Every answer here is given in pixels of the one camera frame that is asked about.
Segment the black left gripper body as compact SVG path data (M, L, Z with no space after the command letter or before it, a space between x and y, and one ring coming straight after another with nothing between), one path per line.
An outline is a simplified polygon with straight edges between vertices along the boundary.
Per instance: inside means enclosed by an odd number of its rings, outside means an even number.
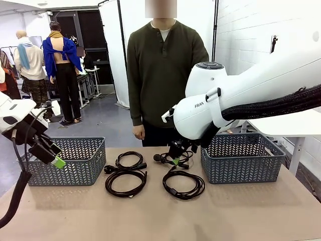
M39 118L33 124L34 117L27 115L20 122L12 116L1 117L1 134L7 139L12 139L12 134L16 130L16 144L22 145L24 143L33 147L35 144L43 146L49 150L52 141L51 138L45 134L48 129L48 124L44 124Z

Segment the person's right hand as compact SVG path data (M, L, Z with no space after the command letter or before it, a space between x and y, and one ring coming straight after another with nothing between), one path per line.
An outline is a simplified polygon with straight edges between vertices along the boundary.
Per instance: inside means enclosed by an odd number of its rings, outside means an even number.
M132 133L139 140L144 140L145 138L145 129L143 125L133 126Z

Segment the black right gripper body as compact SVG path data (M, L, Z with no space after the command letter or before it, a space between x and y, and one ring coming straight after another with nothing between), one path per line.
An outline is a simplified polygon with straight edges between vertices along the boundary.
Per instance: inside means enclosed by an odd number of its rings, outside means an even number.
M170 143L170 147L175 147L176 151L181 152L181 155L185 153L189 148L191 148L191 151L195 154L199 145L199 140L189 140L186 138L181 138L178 141L172 141Z

